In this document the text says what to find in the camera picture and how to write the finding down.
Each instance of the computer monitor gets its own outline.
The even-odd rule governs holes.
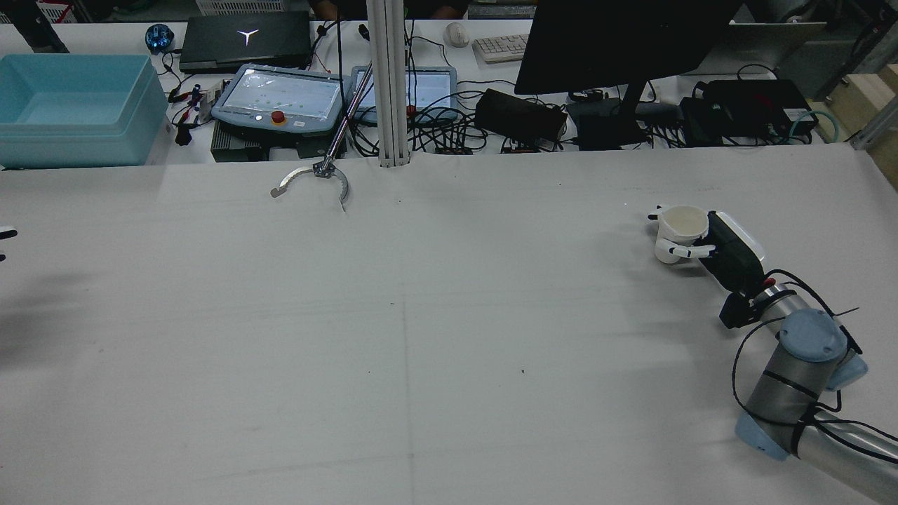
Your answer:
[[[641,142],[636,106],[651,79],[701,63],[741,0],[540,2],[515,93],[579,92],[626,84],[602,131],[612,145]]]

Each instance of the monitor stand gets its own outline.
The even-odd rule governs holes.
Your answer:
[[[647,81],[627,84],[623,100],[603,101],[602,111],[587,113],[577,122],[577,143],[581,151],[607,151],[647,140],[636,122],[636,108]]]

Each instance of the blue joint cap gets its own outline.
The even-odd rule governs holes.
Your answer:
[[[839,391],[846,385],[865,376],[869,369],[870,367],[867,366],[867,362],[855,354],[853,358],[842,363],[836,368],[836,371],[832,372],[830,382],[826,383],[826,390]]]
[[[786,449],[777,445],[748,412],[742,412],[739,421],[735,423],[735,435],[777,461],[786,461],[788,458]]]
[[[779,343],[792,356],[811,363],[841,359],[848,337],[822,310],[804,308],[790,314],[779,330]]]

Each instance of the reacher grabber tool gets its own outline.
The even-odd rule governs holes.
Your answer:
[[[321,177],[322,179],[329,179],[331,176],[336,176],[342,184],[339,194],[339,204],[343,207],[343,212],[346,212],[346,198],[349,196],[349,180],[347,180],[346,175],[341,172],[333,162],[334,158],[337,157],[339,145],[343,142],[343,137],[346,136],[346,130],[349,129],[349,120],[356,114],[358,104],[361,103],[362,98],[365,97],[366,87],[370,80],[371,64],[369,63],[368,68],[365,70],[365,74],[362,75],[362,79],[359,81],[356,94],[353,95],[352,101],[349,103],[346,115],[343,116],[343,120],[340,122],[339,128],[337,128],[337,133],[334,134],[334,139],[330,142],[330,147],[328,148],[328,152],[324,155],[324,159],[312,165],[312,168],[302,166],[293,170],[291,173],[288,173],[284,179],[281,180],[281,183],[275,189],[271,190],[272,198],[277,198],[284,194],[287,185],[289,185],[293,179],[304,173],[311,173],[315,177]]]

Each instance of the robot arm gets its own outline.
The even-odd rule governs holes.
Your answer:
[[[818,403],[824,390],[840,391],[867,373],[860,347],[804,283],[797,282],[823,310],[812,308],[791,286],[770,279],[774,272],[790,274],[765,273],[760,246],[730,216],[712,211],[708,218],[708,232],[694,245],[713,247],[700,261],[730,291],[721,322],[727,328],[763,322],[755,330],[766,327],[779,341],[748,401],[736,397],[744,410],[736,435],[776,460],[799,457],[875,501],[894,503],[896,439],[840,420]]]

